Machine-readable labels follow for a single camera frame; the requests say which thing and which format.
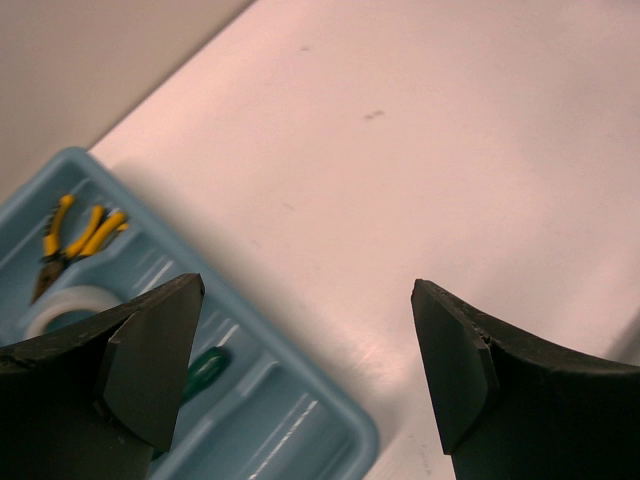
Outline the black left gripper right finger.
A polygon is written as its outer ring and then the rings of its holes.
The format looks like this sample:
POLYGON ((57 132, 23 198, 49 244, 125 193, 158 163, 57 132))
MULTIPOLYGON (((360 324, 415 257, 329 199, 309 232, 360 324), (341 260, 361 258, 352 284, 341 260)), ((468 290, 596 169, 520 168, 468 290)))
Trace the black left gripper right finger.
POLYGON ((459 479, 635 479, 639 369, 557 345, 417 280, 414 324, 459 479))

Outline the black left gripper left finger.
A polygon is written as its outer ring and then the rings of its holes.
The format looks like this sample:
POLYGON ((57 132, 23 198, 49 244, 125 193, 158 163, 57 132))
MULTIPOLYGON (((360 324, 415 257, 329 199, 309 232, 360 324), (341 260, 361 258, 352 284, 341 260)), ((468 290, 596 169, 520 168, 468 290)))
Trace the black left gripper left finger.
POLYGON ((3 347, 2 478, 145 478, 171 447, 204 294, 182 274, 3 347))

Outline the white tape roll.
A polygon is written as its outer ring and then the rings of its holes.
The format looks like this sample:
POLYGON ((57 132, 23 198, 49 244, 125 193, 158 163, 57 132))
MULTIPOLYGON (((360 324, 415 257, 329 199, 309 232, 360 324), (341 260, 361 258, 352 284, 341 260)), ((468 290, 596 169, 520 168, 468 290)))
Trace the white tape roll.
POLYGON ((122 301, 112 292, 91 285, 64 288, 37 301, 35 312, 23 335, 24 340, 42 335, 46 327, 63 314, 75 311, 99 313, 120 305, 122 301))

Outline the green handled screwdriver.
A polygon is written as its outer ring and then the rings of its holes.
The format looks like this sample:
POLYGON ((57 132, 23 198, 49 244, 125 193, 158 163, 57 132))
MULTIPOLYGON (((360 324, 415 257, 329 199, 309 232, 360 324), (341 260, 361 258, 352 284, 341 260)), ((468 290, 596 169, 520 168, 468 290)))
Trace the green handled screwdriver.
POLYGON ((181 405, 209 388, 229 367, 231 360, 232 355, 222 347, 211 347, 198 356, 188 368, 181 405))

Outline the large yellow needle-nose pliers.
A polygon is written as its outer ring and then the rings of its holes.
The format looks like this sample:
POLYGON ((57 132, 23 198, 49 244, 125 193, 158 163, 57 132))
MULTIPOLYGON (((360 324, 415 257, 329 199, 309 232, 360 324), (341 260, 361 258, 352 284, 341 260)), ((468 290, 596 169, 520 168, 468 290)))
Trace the large yellow needle-nose pliers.
POLYGON ((59 198, 46 221, 42 245, 42 268, 36 279, 30 303, 35 303, 62 272, 74 261, 94 255, 101 246, 98 230, 106 219, 101 205, 92 207, 89 221, 80 236, 66 247, 61 243, 61 227, 66 214, 75 202, 75 196, 66 194, 59 198))

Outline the small yellow needle-nose pliers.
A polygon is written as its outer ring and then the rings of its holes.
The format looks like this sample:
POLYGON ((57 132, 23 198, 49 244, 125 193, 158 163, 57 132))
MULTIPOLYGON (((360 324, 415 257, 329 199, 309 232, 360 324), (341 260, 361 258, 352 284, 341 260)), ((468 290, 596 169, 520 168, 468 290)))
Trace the small yellow needle-nose pliers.
POLYGON ((127 221, 127 214, 121 210, 109 213, 100 205, 94 206, 81 235, 62 250, 62 259, 67 262, 79 261, 96 255, 106 246, 108 240, 128 228, 127 221))

